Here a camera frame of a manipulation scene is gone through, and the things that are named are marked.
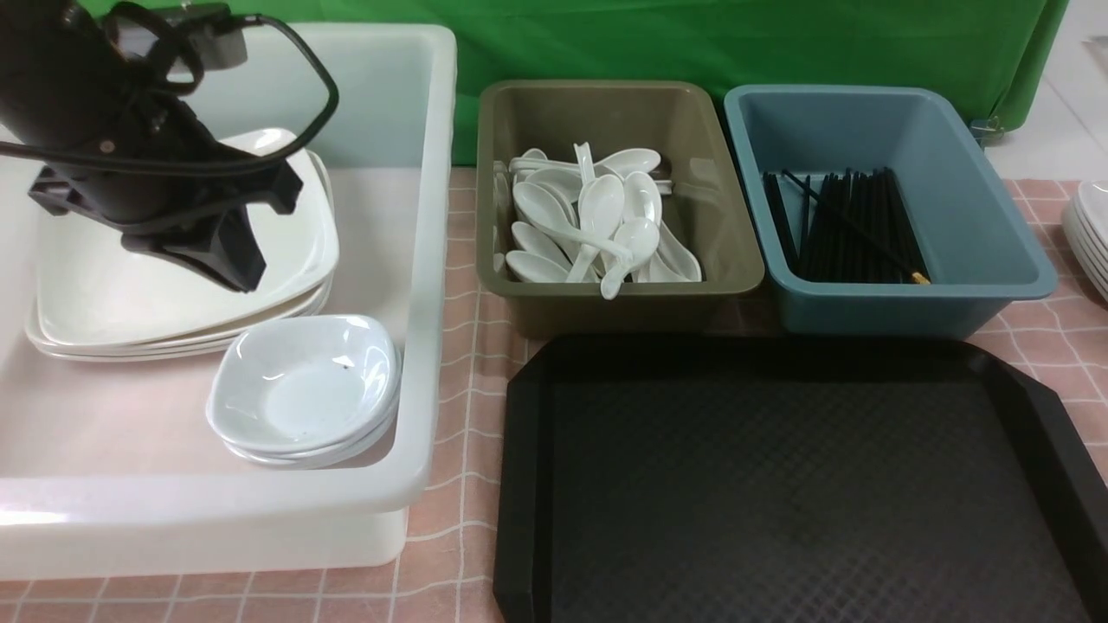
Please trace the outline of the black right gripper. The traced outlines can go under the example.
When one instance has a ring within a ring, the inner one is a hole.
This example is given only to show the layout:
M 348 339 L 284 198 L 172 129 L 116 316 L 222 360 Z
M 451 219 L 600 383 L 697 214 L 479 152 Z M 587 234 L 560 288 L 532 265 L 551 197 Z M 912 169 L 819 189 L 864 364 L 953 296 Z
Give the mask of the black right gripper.
M 286 161 L 222 177 L 47 164 L 28 194 L 52 216 L 79 215 L 116 229 L 129 252 L 170 261 L 230 292 L 254 292 L 267 264 L 248 206 L 261 202 L 290 215 L 302 188 Z

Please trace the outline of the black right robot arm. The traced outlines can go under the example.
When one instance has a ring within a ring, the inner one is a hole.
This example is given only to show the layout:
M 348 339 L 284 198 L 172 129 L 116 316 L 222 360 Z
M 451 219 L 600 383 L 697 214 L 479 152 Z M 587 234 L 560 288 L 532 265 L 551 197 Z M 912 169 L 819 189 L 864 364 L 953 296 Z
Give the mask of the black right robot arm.
M 245 62 L 242 31 L 253 25 L 288 35 L 328 92 L 301 137 L 270 155 L 219 142 L 186 102 L 211 71 Z M 3 154 L 42 163 L 30 197 L 230 292 L 254 292 L 267 267 L 248 206 L 293 214 L 302 181 L 288 159 L 337 103 L 317 55 L 269 16 L 234 16 L 225 3 L 119 1 L 103 17 L 78 1 L 3 3 L 3 126 L 16 135 Z

